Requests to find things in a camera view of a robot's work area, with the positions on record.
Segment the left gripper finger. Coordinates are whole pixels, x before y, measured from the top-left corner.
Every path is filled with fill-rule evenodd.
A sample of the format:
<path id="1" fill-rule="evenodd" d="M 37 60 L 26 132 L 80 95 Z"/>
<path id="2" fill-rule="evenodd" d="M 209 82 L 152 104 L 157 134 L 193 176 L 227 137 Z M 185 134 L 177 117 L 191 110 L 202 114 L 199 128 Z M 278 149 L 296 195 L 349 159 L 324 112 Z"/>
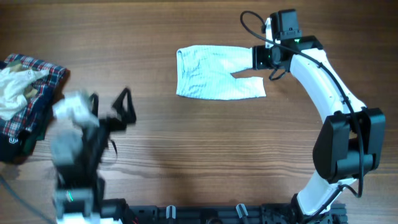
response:
<path id="1" fill-rule="evenodd" d="M 98 103 L 99 103 L 99 96 L 96 93 L 93 93 L 89 97 L 89 101 L 91 103 L 91 113 L 98 117 Z"/>
<path id="2" fill-rule="evenodd" d="M 125 89 L 116 98 L 112 108 L 120 116 L 122 122 L 126 124 L 136 123 L 136 112 L 132 103 L 131 90 L 128 87 L 125 87 Z"/>

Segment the light blue striped baby pants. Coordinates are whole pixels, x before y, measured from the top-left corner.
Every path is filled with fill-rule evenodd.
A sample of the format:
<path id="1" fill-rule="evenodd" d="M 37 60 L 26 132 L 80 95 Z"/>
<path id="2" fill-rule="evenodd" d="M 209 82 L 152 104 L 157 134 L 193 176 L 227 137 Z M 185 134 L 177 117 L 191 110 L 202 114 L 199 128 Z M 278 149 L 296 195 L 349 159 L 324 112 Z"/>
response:
<path id="1" fill-rule="evenodd" d="M 235 78 L 252 69 L 252 49 L 193 45 L 177 50 L 176 94 L 202 100 L 243 100 L 266 96 L 262 77 Z"/>

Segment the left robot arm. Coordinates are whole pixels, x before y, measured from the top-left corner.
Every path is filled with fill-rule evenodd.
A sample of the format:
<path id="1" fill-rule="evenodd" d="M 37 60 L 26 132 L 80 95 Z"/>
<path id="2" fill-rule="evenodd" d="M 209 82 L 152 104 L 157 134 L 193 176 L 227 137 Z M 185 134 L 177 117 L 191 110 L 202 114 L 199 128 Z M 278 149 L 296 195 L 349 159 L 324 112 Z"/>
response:
<path id="1" fill-rule="evenodd" d="M 131 91 L 125 88 L 112 104 L 115 116 L 98 116 L 99 96 L 85 91 L 66 94 L 52 107 L 55 119 L 69 119 L 81 131 L 65 131 L 51 143 L 57 174 L 53 195 L 57 223 L 139 223 L 123 198 L 105 199 L 98 174 L 104 150 L 115 146 L 111 133 L 136 123 Z"/>

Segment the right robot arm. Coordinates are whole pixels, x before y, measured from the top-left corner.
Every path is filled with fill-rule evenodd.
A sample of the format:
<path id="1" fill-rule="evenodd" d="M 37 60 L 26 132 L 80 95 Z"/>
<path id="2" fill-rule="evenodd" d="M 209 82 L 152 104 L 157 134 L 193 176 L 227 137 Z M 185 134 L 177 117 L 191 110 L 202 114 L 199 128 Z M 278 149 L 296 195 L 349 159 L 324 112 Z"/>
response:
<path id="1" fill-rule="evenodd" d="M 319 40 L 304 36 L 294 9 L 272 13 L 262 20 L 259 39 L 265 45 L 252 50 L 255 70 L 291 73 L 310 96 L 322 119 L 313 147 L 315 172 L 294 195 L 288 217 L 292 223 L 316 222 L 328 215 L 344 191 L 363 195 L 364 176 L 378 168 L 386 118 L 379 108 L 368 108 L 346 87 L 329 63 Z"/>

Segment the red blue plaid shirt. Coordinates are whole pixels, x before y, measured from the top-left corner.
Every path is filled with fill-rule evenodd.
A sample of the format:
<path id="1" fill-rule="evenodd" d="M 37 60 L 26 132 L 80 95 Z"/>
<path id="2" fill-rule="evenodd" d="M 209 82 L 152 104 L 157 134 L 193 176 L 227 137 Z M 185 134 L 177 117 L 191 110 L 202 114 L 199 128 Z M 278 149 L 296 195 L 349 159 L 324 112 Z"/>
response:
<path id="1" fill-rule="evenodd" d="M 1 134 L 15 138 L 31 132 L 67 69 L 22 54 L 10 54 L 1 64 Z"/>

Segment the olive green garment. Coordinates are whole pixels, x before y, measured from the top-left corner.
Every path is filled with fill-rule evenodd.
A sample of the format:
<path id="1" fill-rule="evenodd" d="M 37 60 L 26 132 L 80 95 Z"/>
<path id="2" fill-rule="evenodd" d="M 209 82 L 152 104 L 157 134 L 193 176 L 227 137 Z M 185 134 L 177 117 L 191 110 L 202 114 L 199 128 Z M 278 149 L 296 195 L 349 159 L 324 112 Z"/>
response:
<path id="1" fill-rule="evenodd" d="M 25 70 L 20 60 L 15 60 L 9 63 L 6 67 L 10 68 L 11 72 L 21 72 Z M 27 100 L 29 100 L 33 98 L 37 93 L 38 90 L 36 90 L 32 85 L 29 85 L 28 87 L 25 88 L 23 95 Z"/>

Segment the dark green folded garment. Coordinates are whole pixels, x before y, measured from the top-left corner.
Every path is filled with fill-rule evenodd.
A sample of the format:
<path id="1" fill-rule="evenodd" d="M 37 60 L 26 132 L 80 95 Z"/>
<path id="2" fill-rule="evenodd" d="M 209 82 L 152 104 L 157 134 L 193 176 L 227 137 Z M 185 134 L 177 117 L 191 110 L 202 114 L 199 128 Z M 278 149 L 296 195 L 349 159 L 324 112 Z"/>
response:
<path id="1" fill-rule="evenodd" d="M 45 133 L 49 123 L 52 120 L 52 114 L 52 105 L 49 103 L 44 108 L 43 113 L 39 116 L 33 131 L 24 140 L 21 151 L 23 156 L 31 155 L 37 141 L 43 141 L 45 139 Z"/>

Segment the white baby garment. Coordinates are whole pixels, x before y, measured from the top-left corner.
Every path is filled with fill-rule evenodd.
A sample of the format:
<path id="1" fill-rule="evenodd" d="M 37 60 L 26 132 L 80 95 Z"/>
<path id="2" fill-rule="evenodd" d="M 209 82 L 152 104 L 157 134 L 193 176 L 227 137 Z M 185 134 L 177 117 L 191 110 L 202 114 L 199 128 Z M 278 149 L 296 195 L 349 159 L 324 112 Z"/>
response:
<path id="1" fill-rule="evenodd" d="M 10 68 L 1 70 L 1 119 L 9 121 L 27 106 L 24 90 L 33 82 L 49 75 L 49 70 L 26 68 L 21 72 L 11 72 Z"/>

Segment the navy blue folded garment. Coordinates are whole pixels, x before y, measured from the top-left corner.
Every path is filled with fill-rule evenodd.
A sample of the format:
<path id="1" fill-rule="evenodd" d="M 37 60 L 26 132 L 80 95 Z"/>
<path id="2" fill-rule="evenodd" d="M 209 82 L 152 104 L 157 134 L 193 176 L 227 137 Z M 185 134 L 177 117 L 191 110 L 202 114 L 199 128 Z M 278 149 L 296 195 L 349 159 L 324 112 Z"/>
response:
<path id="1" fill-rule="evenodd" d="M 27 100 L 27 106 L 16 113 L 9 121 L 1 120 L 1 161 L 18 163 L 23 158 L 22 145 L 33 131 L 44 108 L 52 103 L 53 86 L 39 85 L 34 87 L 38 93 Z"/>

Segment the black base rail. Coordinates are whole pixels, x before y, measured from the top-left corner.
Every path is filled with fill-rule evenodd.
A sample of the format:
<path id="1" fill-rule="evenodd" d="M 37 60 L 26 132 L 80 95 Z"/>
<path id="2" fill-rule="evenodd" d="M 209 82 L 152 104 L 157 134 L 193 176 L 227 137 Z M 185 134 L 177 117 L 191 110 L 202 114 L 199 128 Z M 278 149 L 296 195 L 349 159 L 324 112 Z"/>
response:
<path id="1" fill-rule="evenodd" d="M 286 203 L 225 207 L 130 206 L 132 219 L 123 223 L 292 223 Z"/>

